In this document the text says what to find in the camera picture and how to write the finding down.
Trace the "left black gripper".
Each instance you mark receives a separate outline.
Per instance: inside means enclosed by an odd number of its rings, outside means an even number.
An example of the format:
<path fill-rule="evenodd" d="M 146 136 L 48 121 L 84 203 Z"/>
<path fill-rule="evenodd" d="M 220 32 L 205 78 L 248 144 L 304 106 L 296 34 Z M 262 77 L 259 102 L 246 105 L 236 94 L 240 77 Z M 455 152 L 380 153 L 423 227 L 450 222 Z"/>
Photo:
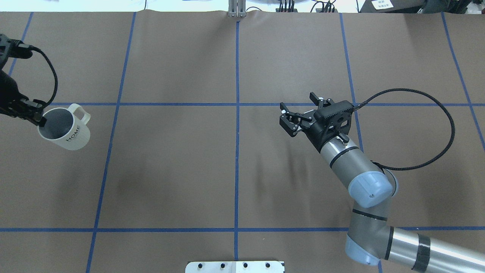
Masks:
<path fill-rule="evenodd" d="M 17 83 L 4 71 L 0 71 L 0 112 L 1 114 L 21 117 L 38 127 L 44 127 L 47 119 L 43 117 L 47 103 L 42 100 L 29 100 L 19 92 Z"/>

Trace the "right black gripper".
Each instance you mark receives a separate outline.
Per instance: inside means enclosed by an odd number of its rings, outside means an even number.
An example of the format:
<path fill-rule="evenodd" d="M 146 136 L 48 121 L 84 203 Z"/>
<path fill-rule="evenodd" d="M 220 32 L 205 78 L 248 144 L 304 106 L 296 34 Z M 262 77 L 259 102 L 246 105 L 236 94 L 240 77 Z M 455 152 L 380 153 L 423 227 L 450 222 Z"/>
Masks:
<path fill-rule="evenodd" d="M 353 104 L 346 100 L 335 103 L 333 99 L 319 97 L 314 92 L 310 92 L 310 100 L 316 106 L 314 110 L 304 114 L 280 115 L 280 126 L 290 137 L 303 131 L 316 149 L 322 149 L 326 142 L 339 134 L 348 135 Z"/>

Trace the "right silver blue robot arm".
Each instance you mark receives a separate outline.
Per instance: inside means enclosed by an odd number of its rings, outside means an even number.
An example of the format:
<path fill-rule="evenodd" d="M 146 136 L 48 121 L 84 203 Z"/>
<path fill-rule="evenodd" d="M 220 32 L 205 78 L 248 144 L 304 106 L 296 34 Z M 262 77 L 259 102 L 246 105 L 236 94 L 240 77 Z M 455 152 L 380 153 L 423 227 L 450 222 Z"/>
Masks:
<path fill-rule="evenodd" d="M 395 167 L 371 161 L 348 136 L 353 113 L 371 99 L 354 105 L 334 102 L 311 92 L 317 109 L 291 112 L 280 104 L 279 124 L 291 137 L 305 133 L 355 201 L 345 252 L 369 266 L 388 260 L 418 273 L 483 273 L 484 254 L 388 225 L 392 198 L 399 184 Z"/>

